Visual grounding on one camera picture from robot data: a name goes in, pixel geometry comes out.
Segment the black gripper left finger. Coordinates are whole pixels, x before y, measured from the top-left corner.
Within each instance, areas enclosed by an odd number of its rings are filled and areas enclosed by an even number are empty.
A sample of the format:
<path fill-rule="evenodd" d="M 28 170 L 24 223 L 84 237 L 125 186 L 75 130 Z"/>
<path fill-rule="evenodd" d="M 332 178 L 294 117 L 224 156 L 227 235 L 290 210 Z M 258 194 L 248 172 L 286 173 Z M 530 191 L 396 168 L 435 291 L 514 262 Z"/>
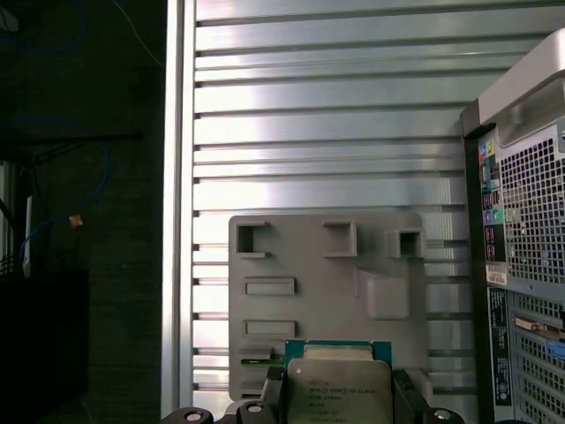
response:
<path fill-rule="evenodd" d="M 161 424 L 277 424 L 286 423 L 287 376 L 283 367 L 270 367 L 258 399 L 232 403 L 224 415 L 216 420 L 213 414 L 203 408 L 189 406 L 177 409 Z"/>

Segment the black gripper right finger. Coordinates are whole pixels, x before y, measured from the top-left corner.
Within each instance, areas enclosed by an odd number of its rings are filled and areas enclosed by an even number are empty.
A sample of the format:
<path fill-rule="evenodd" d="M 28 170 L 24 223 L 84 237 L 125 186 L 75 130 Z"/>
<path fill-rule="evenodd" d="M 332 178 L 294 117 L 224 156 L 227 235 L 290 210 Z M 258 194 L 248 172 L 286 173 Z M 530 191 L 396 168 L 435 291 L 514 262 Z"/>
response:
<path fill-rule="evenodd" d="M 431 407 L 409 375 L 401 369 L 392 371 L 394 424 L 464 424 L 461 415 L 448 408 Z"/>

